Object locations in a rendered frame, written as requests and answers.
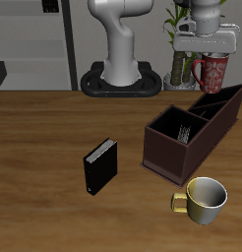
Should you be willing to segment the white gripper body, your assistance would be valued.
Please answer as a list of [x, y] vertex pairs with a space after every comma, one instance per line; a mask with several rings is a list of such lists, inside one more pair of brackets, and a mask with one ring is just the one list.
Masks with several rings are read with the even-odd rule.
[[236, 52], [239, 34], [240, 28], [235, 24], [221, 24], [218, 31], [209, 36], [178, 31], [173, 38], [173, 48], [175, 51], [232, 54]]

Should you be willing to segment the red patterned mug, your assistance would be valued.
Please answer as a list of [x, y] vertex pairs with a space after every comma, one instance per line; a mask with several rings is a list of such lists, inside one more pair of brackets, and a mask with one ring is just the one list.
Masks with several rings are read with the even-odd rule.
[[[223, 58], [213, 58], [212, 53], [204, 53], [201, 59], [192, 64], [192, 74], [200, 85], [200, 90], [207, 94], [217, 94], [221, 90], [229, 54]], [[201, 64], [201, 78], [196, 75], [196, 66]]]

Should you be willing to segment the book with white pages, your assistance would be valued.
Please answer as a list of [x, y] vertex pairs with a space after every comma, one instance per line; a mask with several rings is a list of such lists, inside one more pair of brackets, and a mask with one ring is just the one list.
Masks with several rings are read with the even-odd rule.
[[191, 127], [180, 126], [177, 140], [183, 144], [187, 144], [189, 140]]

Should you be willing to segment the dark brown desk caddy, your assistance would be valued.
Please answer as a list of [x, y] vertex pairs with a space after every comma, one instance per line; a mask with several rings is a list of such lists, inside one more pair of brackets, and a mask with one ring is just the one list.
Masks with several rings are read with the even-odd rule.
[[[145, 127], [141, 167], [181, 188], [237, 121], [242, 84], [203, 94], [184, 110], [168, 106]], [[177, 140], [180, 126], [191, 127], [189, 140]]]

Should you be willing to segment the black book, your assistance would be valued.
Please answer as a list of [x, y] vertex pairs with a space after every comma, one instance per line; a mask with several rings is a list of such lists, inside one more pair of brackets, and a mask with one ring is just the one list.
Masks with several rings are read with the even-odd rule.
[[117, 142], [109, 138], [84, 157], [87, 191], [98, 193], [117, 174]]

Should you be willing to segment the yellow and white mug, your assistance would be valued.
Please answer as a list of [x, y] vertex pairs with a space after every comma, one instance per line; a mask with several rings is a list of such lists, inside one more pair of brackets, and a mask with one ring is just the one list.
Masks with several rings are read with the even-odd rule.
[[196, 177], [189, 181], [185, 193], [172, 195], [171, 210], [206, 225], [214, 221], [226, 201], [227, 191], [220, 182], [209, 177]]

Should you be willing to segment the green pot plant white pot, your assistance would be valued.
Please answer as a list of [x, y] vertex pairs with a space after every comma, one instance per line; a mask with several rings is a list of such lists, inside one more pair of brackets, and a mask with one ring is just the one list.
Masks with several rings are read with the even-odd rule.
[[[163, 31], [168, 32], [171, 38], [169, 41], [170, 44], [173, 44], [177, 23], [181, 18], [186, 18], [191, 14], [189, 0], [173, 1], [175, 14], [166, 9], [170, 15], [170, 19], [167, 19], [162, 26]], [[196, 55], [196, 59], [202, 58], [201, 52], [196, 52]], [[188, 58], [187, 52], [175, 51], [173, 53], [171, 72], [164, 77], [164, 89], [166, 91], [193, 91], [196, 86], [196, 79], [192, 75], [192, 64], [195, 60]]]

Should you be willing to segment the black books on shelf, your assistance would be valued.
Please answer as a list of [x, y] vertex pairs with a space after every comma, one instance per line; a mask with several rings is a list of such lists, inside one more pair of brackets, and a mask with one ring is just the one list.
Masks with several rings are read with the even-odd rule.
[[44, 13], [58, 13], [58, 0], [41, 0], [42, 10]]

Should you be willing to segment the grey bookshelf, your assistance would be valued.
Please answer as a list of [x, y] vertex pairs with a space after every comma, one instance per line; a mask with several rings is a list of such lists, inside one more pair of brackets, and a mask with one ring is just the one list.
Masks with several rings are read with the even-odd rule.
[[41, 0], [0, 0], [0, 91], [75, 91], [78, 88], [70, 0], [44, 13]]

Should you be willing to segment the flat black base plate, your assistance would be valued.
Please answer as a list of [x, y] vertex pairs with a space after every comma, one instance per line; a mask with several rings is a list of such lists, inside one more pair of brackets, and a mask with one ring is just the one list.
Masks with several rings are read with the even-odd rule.
[[142, 78], [132, 86], [115, 87], [100, 78], [103, 72], [103, 62], [96, 61], [91, 69], [81, 78], [81, 89], [85, 95], [92, 97], [150, 97], [161, 91], [161, 77], [151, 69], [147, 61], [139, 61], [139, 71]]

